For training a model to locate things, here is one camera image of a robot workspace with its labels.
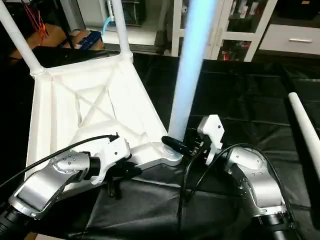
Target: cardboard box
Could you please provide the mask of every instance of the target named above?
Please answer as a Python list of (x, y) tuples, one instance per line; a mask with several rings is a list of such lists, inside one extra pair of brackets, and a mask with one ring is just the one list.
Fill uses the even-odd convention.
[[(34, 49), (37, 46), (56, 47), (67, 38), (65, 32), (59, 26), (46, 24), (45, 28), (48, 32), (48, 37), (43, 38), (41, 45), (41, 39), (37, 32), (34, 32), (30, 37), (28, 37), (26, 42), (31, 49)], [(13, 53), (11, 53), (10, 57), (22, 59), (22, 56), (18, 50), (15, 50)]]

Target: black plastic sheet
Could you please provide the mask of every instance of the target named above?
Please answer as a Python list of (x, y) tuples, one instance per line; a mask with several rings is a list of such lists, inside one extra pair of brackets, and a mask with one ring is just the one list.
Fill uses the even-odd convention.
[[(45, 67), (104, 55), (103, 52), (47, 47), (37, 47), (35, 53)], [(178, 61), (178, 58), (170, 57), (134, 56), (137, 72), (166, 128)], [(15, 78), (28, 74), (26, 67), (20, 65), (16, 68), (24, 69), (24, 72), (15, 73)], [(287, 99), (283, 73), (278, 68), (265, 63), (205, 61), (188, 122), (186, 142), (193, 141), (194, 129), (203, 116), (218, 114), (225, 129), (222, 142), (225, 145), (249, 143), (264, 151), (283, 181), (305, 239), (317, 240), (320, 239), (320, 186)], [(319, 130), (319, 72), (301, 66), (285, 68)], [(32, 92), (32, 80), (27, 78), (27, 81), (29, 84), (20, 92)], [(27, 123), (30, 121), (31, 97), (29, 94), (23, 99)], [(22, 129), (25, 133), (28, 132), (26, 125)], [(23, 137), (20, 146), (25, 148), (27, 137)], [(37, 221), (34, 231), (82, 240), (241, 239), (250, 218), (242, 209), (233, 180), (219, 169), (211, 171), (191, 202), (184, 206), (182, 235), (177, 235), (179, 188), (185, 164), (176, 167), (161, 164), (131, 180), (123, 180), (118, 185), (120, 196), (117, 198), (109, 197), (106, 186), (101, 186), (63, 200), (44, 219)], [(195, 165), (188, 188), (194, 186), (204, 170), (203, 163)]]

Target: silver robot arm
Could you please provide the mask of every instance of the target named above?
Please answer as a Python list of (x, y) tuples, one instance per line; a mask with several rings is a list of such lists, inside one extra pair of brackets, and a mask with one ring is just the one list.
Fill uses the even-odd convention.
[(225, 171), (242, 191), (245, 211), (252, 217), (287, 212), (278, 183), (257, 151), (235, 147), (226, 156)]
[[(206, 165), (222, 151), (224, 129), (218, 115), (204, 117), (197, 129), (210, 138), (211, 146)], [(224, 158), (224, 170), (231, 175), (241, 190), (243, 209), (251, 217), (246, 234), (250, 239), (297, 240), (298, 234), (292, 212), (289, 213), (269, 161), (257, 150), (231, 148)]]
[(9, 203), (20, 213), (41, 219), (59, 200), (67, 185), (83, 180), (101, 184), (111, 167), (130, 156), (129, 145), (123, 137), (108, 143), (96, 156), (74, 150), (63, 152), (31, 174), (9, 198)]

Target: black cable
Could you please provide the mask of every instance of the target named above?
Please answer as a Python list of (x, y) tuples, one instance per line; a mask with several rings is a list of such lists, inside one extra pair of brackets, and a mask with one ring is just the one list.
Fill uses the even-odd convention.
[(81, 145), (81, 144), (85, 144), (85, 143), (87, 143), (87, 142), (91, 142), (91, 141), (94, 141), (94, 140), (98, 140), (98, 139), (106, 139), (106, 138), (112, 139), (112, 138), (117, 138), (117, 137), (118, 137), (118, 136), (114, 136), (114, 135), (94, 136), (94, 137), (90, 137), (90, 138), (87, 138), (87, 139), (85, 139), (85, 140), (76, 142), (76, 143), (74, 143), (74, 144), (71, 144), (71, 145), (69, 145), (69, 146), (67, 146), (67, 147), (65, 147), (65, 148), (63, 148), (63, 149), (61, 149), (61, 150), (58, 150), (58, 151), (50, 154), (49, 156), (46, 156), (46, 157), (42, 158), (41, 160), (36, 161), (35, 163), (27, 166), (26, 168), (24, 168), (23, 170), (21, 170), (20, 172), (18, 172), (16, 175), (12, 176), (11, 178), (9, 178), (9, 179), (6, 180), (5, 182), (3, 182), (3, 183), (0, 185), (0, 189), (1, 189), (4, 185), (6, 185), (7, 183), (11, 182), (11, 181), (12, 181), (13, 179), (15, 179), (16, 177), (20, 176), (21, 174), (24, 174), (25, 172), (33, 169), (34, 167), (36, 167), (36, 166), (44, 163), (45, 161), (48, 161), (49, 159), (52, 159), (52, 158), (54, 158), (55, 156), (57, 156), (57, 155), (59, 155), (59, 154), (62, 154), (62, 153), (65, 152), (65, 151), (68, 151), (68, 150), (70, 150), (70, 149), (73, 149), (73, 148), (76, 147), (76, 146), (79, 146), (79, 145)]
[(188, 177), (191, 171), (191, 167), (196, 162), (196, 160), (199, 158), (199, 156), (208, 149), (210, 146), (210, 141), (204, 141), (203, 146), (198, 150), (198, 152), (191, 158), (190, 162), (185, 168), (183, 180), (180, 188), (180, 194), (179, 194), (179, 203), (178, 203), (178, 209), (177, 209), (177, 231), (178, 233), (181, 231), (181, 223), (182, 223), (182, 211), (183, 211), (183, 204), (184, 204), (184, 197), (185, 192), (187, 188), (187, 181)]
[(188, 197), (186, 198), (186, 202), (189, 202), (191, 200), (191, 198), (193, 197), (193, 195), (196, 193), (199, 185), (202, 183), (202, 181), (204, 180), (205, 176), (208, 174), (208, 172), (210, 171), (210, 169), (212, 168), (212, 166), (215, 164), (215, 162), (226, 152), (230, 151), (231, 149), (235, 148), (235, 147), (244, 147), (244, 148), (248, 148), (250, 145), (247, 143), (236, 143), (233, 144), (227, 148), (225, 148), (224, 150), (222, 150), (218, 155), (216, 155), (212, 162), (208, 165), (207, 169), (204, 171), (204, 173), (202, 174), (202, 176), (200, 177), (200, 179), (198, 180), (198, 182), (196, 183), (195, 187), (191, 190), (191, 192), (189, 193)]

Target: shelf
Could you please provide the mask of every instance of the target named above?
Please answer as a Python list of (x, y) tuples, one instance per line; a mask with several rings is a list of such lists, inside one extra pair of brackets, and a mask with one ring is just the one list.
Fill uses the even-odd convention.
[[(129, 44), (154, 46), (162, 1), (146, 0), (147, 17), (142, 26), (127, 26)], [(115, 26), (108, 26), (102, 34), (105, 44), (119, 44)]]

